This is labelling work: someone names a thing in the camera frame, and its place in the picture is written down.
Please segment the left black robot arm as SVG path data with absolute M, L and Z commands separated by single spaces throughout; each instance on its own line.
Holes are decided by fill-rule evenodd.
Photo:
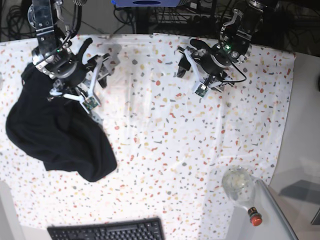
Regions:
M 196 63 L 209 75 L 211 83 L 235 83 L 225 70 L 233 67 L 244 75 L 236 64 L 248 59 L 252 36 L 258 31 L 264 15 L 274 11 L 277 4 L 277 0 L 243 0 L 237 3 L 232 10 L 232 18 L 220 24 L 217 44 L 209 46 L 202 40 L 192 38 L 190 47 L 177 49 L 183 57 L 178 64 L 176 76 L 182 78 L 190 70 L 192 63 Z

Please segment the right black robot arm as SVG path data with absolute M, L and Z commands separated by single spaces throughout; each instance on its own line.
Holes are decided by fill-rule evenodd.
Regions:
M 40 86 L 48 91 L 67 92 L 85 81 L 88 72 L 98 67 L 98 60 L 109 60 L 108 53 L 95 55 L 87 63 L 83 56 L 93 39 L 88 37 L 77 53 L 70 49 L 82 22 L 84 0 L 75 0 L 73 18 L 65 22 L 62 0 L 33 0 L 28 9 L 28 21 L 35 28 L 38 46 L 32 50 L 34 67 L 40 72 Z M 65 31 L 58 26 L 64 22 Z

